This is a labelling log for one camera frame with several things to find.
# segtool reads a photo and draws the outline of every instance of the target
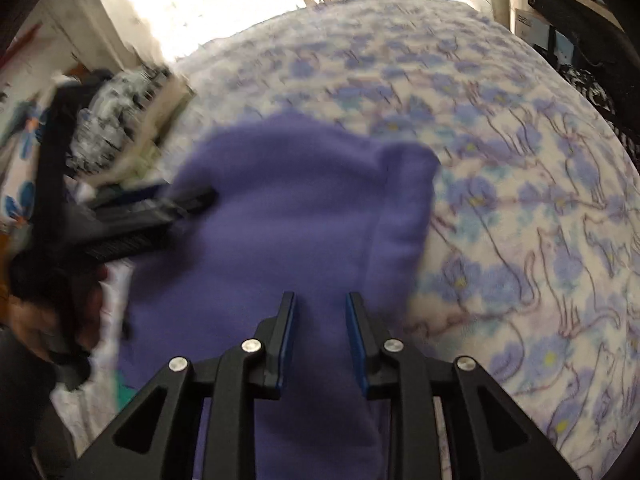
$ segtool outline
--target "purple fabric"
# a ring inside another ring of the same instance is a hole
[[[222,354],[274,316],[285,290],[300,320],[282,400],[258,401],[260,480],[374,480],[386,451],[383,406],[353,376],[346,294],[397,326],[422,254],[438,160],[286,112],[201,144],[174,189],[208,183],[219,205],[179,247],[141,262],[130,288],[126,383],[141,387],[173,356]]]

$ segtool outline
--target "red object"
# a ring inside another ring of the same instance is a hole
[[[36,37],[38,30],[42,26],[42,22],[38,22],[33,27],[31,27],[27,32],[25,32],[20,38],[17,38],[7,49],[4,56],[0,57],[0,70],[4,68],[5,65],[11,61],[12,57],[14,57],[18,52],[24,49],[28,44],[33,41],[33,38]]]

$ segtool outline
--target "triangular cutout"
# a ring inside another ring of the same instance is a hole
[[[166,388],[156,388],[113,436],[118,447],[145,454],[151,448],[158,419],[166,399]]]
[[[478,388],[478,397],[489,427],[494,449],[500,453],[526,444],[527,434],[510,417],[509,413],[484,386]]]

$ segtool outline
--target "hand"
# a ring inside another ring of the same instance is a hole
[[[99,267],[98,280],[103,282],[107,277],[107,268]],[[93,350],[100,342],[100,310],[103,299],[102,287],[98,284],[89,293],[80,323],[82,328],[76,335],[78,344],[87,351]],[[18,341],[40,359],[51,361],[42,334],[53,332],[57,325],[58,315],[52,308],[36,306],[33,303],[21,301],[15,296],[9,298],[9,327]]]

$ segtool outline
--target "folded garment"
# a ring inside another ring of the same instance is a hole
[[[210,184],[219,205],[175,248],[141,260],[130,287],[127,385],[167,361],[221,354],[274,316],[285,290],[300,325],[287,388],[255,407],[258,477],[381,478],[385,405],[354,380],[345,296],[360,291],[393,329],[422,254],[438,159],[295,112],[209,137],[172,189]]]

